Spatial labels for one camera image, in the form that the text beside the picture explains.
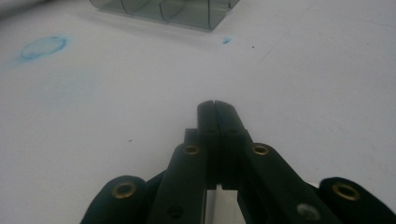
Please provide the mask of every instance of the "blue ink mark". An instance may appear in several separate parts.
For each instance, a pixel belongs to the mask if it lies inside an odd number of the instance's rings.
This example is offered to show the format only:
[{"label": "blue ink mark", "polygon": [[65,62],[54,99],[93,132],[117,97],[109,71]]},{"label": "blue ink mark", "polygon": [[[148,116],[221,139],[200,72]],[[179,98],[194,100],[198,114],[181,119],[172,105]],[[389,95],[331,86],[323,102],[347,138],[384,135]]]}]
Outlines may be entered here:
[{"label": "blue ink mark", "polygon": [[33,60],[45,55],[55,53],[66,46],[66,39],[58,36],[51,36],[37,39],[23,47],[21,57],[27,60]]},{"label": "blue ink mark", "polygon": [[228,43],[230,43],[231,40],[232,40],[232,38],[230,38],[230,37],[224,37],[223,44],[228,44]]}]

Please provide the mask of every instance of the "blue stain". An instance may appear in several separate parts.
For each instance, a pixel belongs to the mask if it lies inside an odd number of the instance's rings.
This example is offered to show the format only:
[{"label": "blue stain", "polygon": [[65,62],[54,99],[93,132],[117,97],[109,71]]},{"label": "blue stain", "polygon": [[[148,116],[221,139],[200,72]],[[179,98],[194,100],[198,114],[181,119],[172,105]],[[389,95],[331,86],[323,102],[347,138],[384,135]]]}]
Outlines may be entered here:
[{"label": "blue stain", "polygon": [[231,40],[232,40],[232,38],[230,38],[230,37],[224,37],[223,44],[228,44],[228,43],[230,43]]},{"label": "blue stain", "polygon": [[58,52],[63,49],[66,44],[66,39],[59,36],[40,38],[23,47],[21,57],[26,60],[40,58]]}]

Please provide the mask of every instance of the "brass insert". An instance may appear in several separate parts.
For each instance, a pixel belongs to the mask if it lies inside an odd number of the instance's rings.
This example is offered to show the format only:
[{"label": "brass insert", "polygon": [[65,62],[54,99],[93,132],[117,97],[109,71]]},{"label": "brass insert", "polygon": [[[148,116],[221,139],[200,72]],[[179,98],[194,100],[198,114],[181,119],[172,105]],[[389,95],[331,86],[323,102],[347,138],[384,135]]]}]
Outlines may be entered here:
[{"label": "brass insert", "polygon": [[189,155],[195,155],[198,154],[199,148],[195,146],[187,146],[184,148],[184,152]]},{"label": "brass insert", "polygon": [[111,194],[117,199],[124,199],[132,196],[136,192],[136,189],[137,187],[133,182],[122,182],[113,188]]},{"label": "brass insert", "polygon": [[338,196],[350,201],[356,201],[361,197],[361,195],[356,189],[352,188],[348,184],[344,184],[340,182],[337,182],[332,185],[332,191],[338,194]]},{"label": "brass insert", "polygon": [[268,147],[262,147],[262,146],[253,146],[253,152],[256,153],[257,155],[264,156],[270,152],[270,149]]}]

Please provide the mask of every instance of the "white table surface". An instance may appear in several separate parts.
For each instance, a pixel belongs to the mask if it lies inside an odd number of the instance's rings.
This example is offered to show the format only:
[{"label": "white table surface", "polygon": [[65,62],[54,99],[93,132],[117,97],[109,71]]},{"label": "white table surface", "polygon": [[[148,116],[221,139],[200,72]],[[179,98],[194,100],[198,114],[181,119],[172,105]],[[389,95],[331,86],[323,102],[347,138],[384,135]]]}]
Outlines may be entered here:
[{"label": "white table surface", "polygon": [[[396,211],[396,1],[240,0],[212,32],[88,0],[0,8],[0,223],[79,223],[110,179],[164,170],[206,100],[303,179]],[[21,58],[49,36],[64,47]],[[243,223],[218,196],[213,223]]]}]

